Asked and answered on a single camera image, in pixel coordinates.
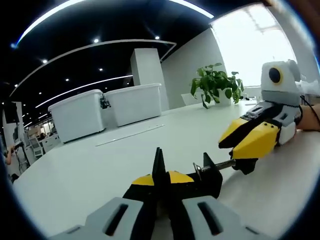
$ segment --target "potted plant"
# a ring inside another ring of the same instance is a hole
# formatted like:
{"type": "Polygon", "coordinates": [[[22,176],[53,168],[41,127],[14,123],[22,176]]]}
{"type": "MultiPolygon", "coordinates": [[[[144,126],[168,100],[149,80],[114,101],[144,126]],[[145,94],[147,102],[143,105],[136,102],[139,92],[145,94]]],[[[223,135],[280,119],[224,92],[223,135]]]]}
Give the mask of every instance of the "potted plant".
{"type": "Polygon", "coordinates": [[[194,78],[191,83],[191,94],[196,98],[195,93],[200,88],[202,105],[208,109],[208,104],[213,99],[216,105],[230,105],[230,99],[237,104],[239,102],[241,92],[244,91],[244,85],[241,79],[236,78],[237,71],[233,71],[232,77],[228,77],[224,71],[216,71],[215,67],[221,66],[220,62],[201,67],[197,70],[199,78],[194,78]]]}

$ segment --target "white tabletop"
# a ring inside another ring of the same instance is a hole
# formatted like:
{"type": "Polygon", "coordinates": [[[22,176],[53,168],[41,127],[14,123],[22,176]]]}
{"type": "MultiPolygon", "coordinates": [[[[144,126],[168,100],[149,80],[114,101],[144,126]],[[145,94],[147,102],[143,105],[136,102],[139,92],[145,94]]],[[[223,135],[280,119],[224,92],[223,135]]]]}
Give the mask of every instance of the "white tabletop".
{"type": "MultiPolygon", "coordinates": [[[[230,122],[252,105],[204,109],[201,104],[166,111],[161,117],[104,131],[52,149],[14,183],[13,188],[31,220],[52,236],[84,225],[92,213],[114,197],[122,197],[136,178],[152,171],[161,147],[167,170],[193,173],[203,152],[215,163],[229,159],[218,140],[230,122]]],[[[279,237],[303,209],[317,180],[320,134],[298,132],[286,145],[257,162],[243,175],[221,171],[218,200],[244,224],[279,237]]]]}

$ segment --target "plastic bin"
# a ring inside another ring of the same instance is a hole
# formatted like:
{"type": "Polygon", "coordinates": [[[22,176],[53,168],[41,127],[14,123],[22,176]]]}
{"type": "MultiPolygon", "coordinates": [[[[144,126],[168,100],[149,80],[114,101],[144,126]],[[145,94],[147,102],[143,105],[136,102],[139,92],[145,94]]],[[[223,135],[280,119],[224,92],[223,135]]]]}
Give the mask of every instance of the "plastic bin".
{"type": "Polygon", "coordinates": [[[161,115],[160,83],[126,87],[109,91],[110,102],[118,127],[161,115]]]}
{"type": "Polygon", "coordinates": [[[103,92],[96,89],[49,106],[48,110],[52,114],[54,126],[63,143],[105,129],[101,116],[102,96],[103,92]]]}

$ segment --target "bin lid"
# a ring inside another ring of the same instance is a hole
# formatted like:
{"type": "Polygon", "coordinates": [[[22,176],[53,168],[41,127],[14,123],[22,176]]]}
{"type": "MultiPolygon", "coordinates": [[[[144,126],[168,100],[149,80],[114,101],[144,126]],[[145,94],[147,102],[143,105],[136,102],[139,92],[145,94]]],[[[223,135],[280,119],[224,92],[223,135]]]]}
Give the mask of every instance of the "bin lid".
{"type": "Polygon", "coordinates": [[[145,85],[138,85],[138,86],[130,86],[130,87],[125,87],[117,90],[112,90],[106,92],[104,95],[109,96],[113,94],[118,94],[118,93],[125,93],[129,91],[134,91],[134,90],[140,90],[140,89],[148,89],[148,88],[154,88],[154,87],[161,87],[161,83],[152,83],[152,84],[145,84],[145,85]]]}
{"type": "Polygon", "coordinates": [[[51,109],[54,109],[56,107],[59,107],[61,105],[64,105],[66,103],[69,103],[69,102],[72,102],[74,100],[77,100],[79,98],[82,98],[82,97],[85,97],[87,95],[91,95],[91,94],[100,94],[102,95],[103,92],[99,89],[93,89],[93,90],[90,90],[90,91],[86,91],[86,92],[83,92],[83,93],[80,93],[78,95],[75,95],[75,96],[71,96],[71,97],[68,97],[62,101],[58,101],[57,103],[55,104],[52,104],[51,106],[48,107],[48,111],[51,111],[51,109]]]}

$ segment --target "black ceiling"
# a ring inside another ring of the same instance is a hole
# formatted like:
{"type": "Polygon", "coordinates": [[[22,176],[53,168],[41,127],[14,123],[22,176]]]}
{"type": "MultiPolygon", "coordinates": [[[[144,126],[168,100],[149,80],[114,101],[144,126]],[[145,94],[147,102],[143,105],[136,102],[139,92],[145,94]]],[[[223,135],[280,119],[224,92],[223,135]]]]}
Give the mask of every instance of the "black ceiling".
{"type": "MultiPolygon", "coordinates": [[[[177,43],[174,50],[208,28],[212,20],[185,6],[168,0],[84,0],[50,16],[27,34],[17,48],[11,48],[39,16],[65,0],[18,0],[2,3],[0,53],[0,100],[26,104],[23,113],[36,122],[48,106],[77,92],[35,106],[79,86],[128,75],[134,48],[157,48],[162,57],[170,44],[132,42],[91,47],[47,64],[22,83],[13,95],[15,84],[42,65],[63,53],[92,44],[92,40],[150,39],[177,43]]],[[[215,17],[257,0],[188,0],[215,17]]],[[[79,92],[103,92],[125,87],[130,78],[106,81],[82,88],[79,92]]]]}

